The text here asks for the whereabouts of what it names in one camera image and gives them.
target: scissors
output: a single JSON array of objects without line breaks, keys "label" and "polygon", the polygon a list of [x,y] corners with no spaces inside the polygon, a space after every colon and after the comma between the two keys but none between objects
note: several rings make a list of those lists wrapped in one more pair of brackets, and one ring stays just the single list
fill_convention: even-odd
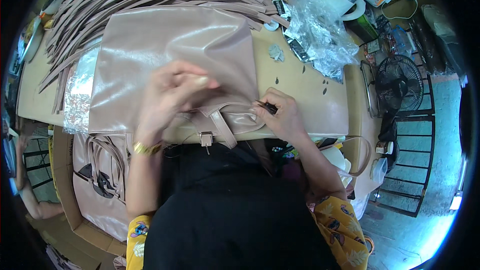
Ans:
[{"label": "scissors", "polygon": [[260,104],[262,108],[267,110],[270,114],[275,115],[275,113],[279,110],[275,105],[269,104],[269,103],[264,103],[263,101],[260,101],[258,99],[255,100],[257,103]]}]

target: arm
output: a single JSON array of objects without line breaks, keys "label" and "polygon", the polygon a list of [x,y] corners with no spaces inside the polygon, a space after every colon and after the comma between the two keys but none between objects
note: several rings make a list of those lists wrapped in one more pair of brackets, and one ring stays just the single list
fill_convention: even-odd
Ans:
[{"label": "arm", "polygon": [[275,88],[268,88],[261,101],[275,105],[278,111],[275,115],[270,115],[264,108],[256,106],[253,108],[255,114],[265,121],[277,137],[297,149],[314,194],[319,197],[330,195],[347,200],[347,193],[337,168],[325,158],[308,136],[295,99]]},{"label": "arm", "polygon": [[15,186],[17,190],[20,191],[25,186],[25,165],[23,160],[23,154],[25,149],[27,148],[28,138],[24,135],[21,135],[18,138],[17,144],[15,146],[15,155],[16,155],[16,163],[17,163],[17,172],[15,177]]},{"label": "arm", "polygon": [[[218,86],[206,70],[187,62],[176,61],[154,70],[145,89],[135,142],[147,147],[159,144],[177,112],[192,108],[195,93]],[[125,194],[129,219],[158,209],[162,156],[161,150],[153,155],[133,153]]]}]

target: gold wristwatch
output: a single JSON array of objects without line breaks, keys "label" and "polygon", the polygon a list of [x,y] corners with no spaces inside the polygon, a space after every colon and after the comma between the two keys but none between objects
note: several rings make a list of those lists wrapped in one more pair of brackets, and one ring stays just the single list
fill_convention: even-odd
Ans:
[{"label": "gold wristwatch", "polygon": [[158,153],[162,149],[162,142],[155,144],[154,146],[146,146],[141,144],[140,142],[135,142],[133,145],[133,150],[135,153],[143,154],[143,155],[154,155]]}]

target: fan grille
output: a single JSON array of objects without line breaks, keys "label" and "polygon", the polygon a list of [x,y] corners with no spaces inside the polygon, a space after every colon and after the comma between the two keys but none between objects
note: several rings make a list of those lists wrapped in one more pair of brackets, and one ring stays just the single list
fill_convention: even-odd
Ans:
[{"label": "fan grille", "polygon": [[[405,94],[400,95],[399,84]],[[408,57],[394,55],[380,63],[375,81],[379,103],[384,110],[416,111],[423,99],[423,80],[415,63]]]}]

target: cardboard box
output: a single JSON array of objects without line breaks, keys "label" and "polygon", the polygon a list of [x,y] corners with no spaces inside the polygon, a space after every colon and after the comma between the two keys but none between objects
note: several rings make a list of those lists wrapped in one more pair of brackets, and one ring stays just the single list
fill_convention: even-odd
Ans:
[{"label": "cardboard box", "polygon": [[35,220],[29,214],[26,218],[46,243],[84,270],[95,270],[103,261],[115,258],[114,255],[95,247],[72,232],[63,213],[42,220]]},{"label": "cardboard box", "polygon": [[53,167],[51,169],[70,228],[74,233],[96,247],[121,256],[127,249],[126,242],[120,242],[111,237],[83,218],[80,213],[73,186],[74,136],[65,134],[62,130],[63,128],[59,126],[55,126],[53,130]]}]

